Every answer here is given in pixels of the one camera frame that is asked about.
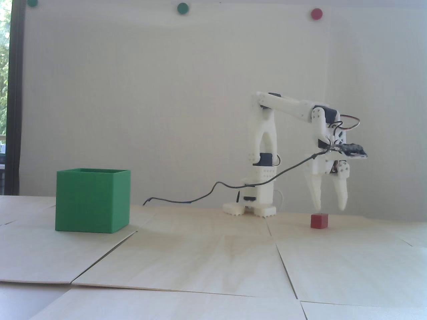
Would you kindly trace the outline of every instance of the small red block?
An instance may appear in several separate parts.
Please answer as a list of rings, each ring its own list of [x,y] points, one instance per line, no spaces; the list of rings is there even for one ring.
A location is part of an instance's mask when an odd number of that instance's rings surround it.
[[[328,227],[328,215],[326,213],[315,213],[311,215],[311,225],[313,229],[324,229]]]

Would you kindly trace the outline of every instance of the green cube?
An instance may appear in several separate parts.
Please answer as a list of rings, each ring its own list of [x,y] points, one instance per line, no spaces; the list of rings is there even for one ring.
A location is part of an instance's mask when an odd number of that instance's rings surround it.
[[[56,231],[114,233],[129,224],[131,172],[71,169],[56,173]]]

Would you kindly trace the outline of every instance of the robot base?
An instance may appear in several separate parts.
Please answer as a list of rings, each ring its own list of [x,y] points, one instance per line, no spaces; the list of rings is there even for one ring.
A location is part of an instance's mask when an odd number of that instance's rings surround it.
[[[257,204],[256,207],[243,203],[232,202],[224,204],[222,210],[230,215],[242,215],[246,212],[253,212],[258,217],[269,217],[276,214],[276,207],[270,204]]]

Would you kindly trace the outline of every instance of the tree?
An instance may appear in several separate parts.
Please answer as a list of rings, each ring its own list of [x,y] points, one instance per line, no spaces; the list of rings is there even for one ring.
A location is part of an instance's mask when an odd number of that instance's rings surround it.
[[[12,0],[0,0],[0,134],[6,134],[11,13]]]

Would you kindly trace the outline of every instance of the robotic arm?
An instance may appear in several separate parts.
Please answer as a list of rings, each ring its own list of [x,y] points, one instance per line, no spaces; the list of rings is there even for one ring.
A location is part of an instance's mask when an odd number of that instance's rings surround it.
[[[255,92],[252,95],[249,113],[249,161],[252,164],[252,177],[245,179],[245,184],[254,184],[267,181],[276,174],[276,166],[280,164],[277,154],[277,134],[274,121],[274,110],[285,112],[295,118],[311,123],[313,144],[316,152],[326,151],[304,168],[310,193],[316,210],[321,209],[320,187],[323,175],[331,175],[338,195],[338,204],[341,210],[347,203],[347,178],[350,167],[346,160],[350,158],[366,158],[363,148],[355,144],[346,144],[345,132],[356,125],[342,127],[338,111],[329,106],[306,100],[295,100],[282,97],[277,93]],[[260,152],[260,145],[264,144],[265,152]],[[243,201],[239,204],[225,204],[223,209],[227,213],[238,215],[244,213],[245,208],[252,208],[256,215],[269,216],[275,214],[272,206],[273,181],[265,185],[244,189]]]

